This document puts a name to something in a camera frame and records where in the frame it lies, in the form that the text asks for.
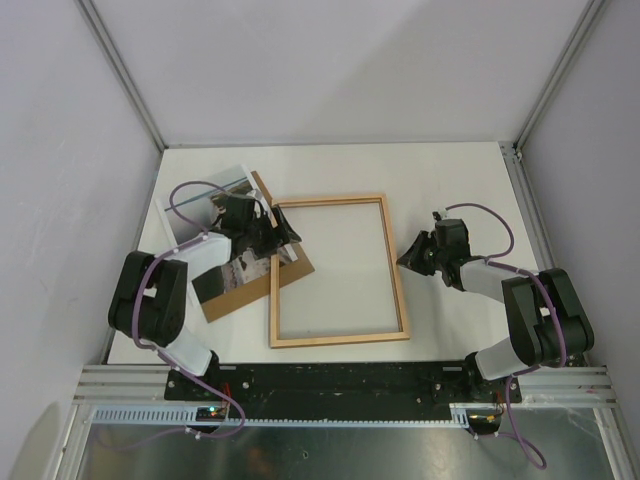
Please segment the wooden picture frame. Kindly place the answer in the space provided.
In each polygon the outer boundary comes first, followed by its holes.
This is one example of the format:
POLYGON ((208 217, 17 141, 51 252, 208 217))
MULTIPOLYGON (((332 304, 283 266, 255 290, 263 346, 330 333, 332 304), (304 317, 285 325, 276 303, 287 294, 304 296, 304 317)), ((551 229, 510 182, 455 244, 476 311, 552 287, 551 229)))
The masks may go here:
POLYGON ((404 298, 404 288, 397 262, 396 242, 393 232, 387 196, 384 193, 330 195, 321 197, 298 197, 273 199, 272 211, 281 209, 337 207, 345 205, 376 204, 381 215, 387 263, 390 274, 398 330, 388 333, 367 333, 356 335, 333 335, 301 339, 283 339, 280 337, 280 261, 277 255, 270 258, 270 297, 269 297, 269 345, 274 349, 336 346, 347 344, 379 343, 407 341, 410 339, 410 321, 404 298))

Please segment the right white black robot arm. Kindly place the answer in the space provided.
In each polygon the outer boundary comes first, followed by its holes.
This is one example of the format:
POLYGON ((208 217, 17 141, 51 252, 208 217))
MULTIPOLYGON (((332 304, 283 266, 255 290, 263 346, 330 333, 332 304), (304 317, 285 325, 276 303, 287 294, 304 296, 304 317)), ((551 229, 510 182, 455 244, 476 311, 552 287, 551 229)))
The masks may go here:
POLYGON ((439 213, 434 220, 434 228, 420 231, 396 264, 422 276, 440 275, 460 292, 493 299, 506 314, 507 337, 467 355, 453 379, 469 399, 484 401, 510 376, 562 368, 571 356, 593 348, 593 329, 565 270, 534 272, 474 255, 463 220, 439 213))

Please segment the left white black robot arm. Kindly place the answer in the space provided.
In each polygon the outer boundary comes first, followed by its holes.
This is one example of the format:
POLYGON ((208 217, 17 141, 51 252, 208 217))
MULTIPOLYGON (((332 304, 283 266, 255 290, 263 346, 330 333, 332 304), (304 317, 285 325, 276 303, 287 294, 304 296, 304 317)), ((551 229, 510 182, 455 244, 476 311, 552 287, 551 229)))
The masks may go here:
POLYGON ((188 284, 247 250, 269 258, 300 241, 280 207, 231 195, 195 237, 162 254, 133 251, 126 256, 107 314, 109 326, 187 372, 187 389, 210 399, 220 390, 221 376, 213 369, 215 353, 185 326, 188 284))

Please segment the landscape photo print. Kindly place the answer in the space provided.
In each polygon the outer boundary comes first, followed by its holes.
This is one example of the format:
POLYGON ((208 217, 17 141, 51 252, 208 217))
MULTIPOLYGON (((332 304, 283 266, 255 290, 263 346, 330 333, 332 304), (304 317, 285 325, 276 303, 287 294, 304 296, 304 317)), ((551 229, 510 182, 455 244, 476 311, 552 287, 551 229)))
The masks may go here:
POLYGON ((229 263, 238 255, 238 253, 233 255, 235 253, 233 247, 237 248, 237 243, 234 245, 231 234, 222 233, 214 227, 216 217, 218 221, 222 218, 210 197, 219 195, 222 198, 240 199, 241 207, 249 207, 249 212, 244 210, 244 213, 249 214, 248 220, 254 215, 266 212, 272 219, 273 225, 277 224, 272 213, 271 200, 268 206, 266 202, 262 204, 263 194, 255 195, 256 190, 251 191, 249 195, 234 194, 230 191, 233 184, 237 185, 236 182, 246 179, 247 173, 250 172, 245 166, 235 166, 206 180, 182 183, 179 187, 156 198, 161 222, 172 246, 184 244, 203 234, 208 235, 205 245, 191 247, 177 255, 179 260, 188 264, 187 290, 199 304, 192 281, 215 267, 229 263))

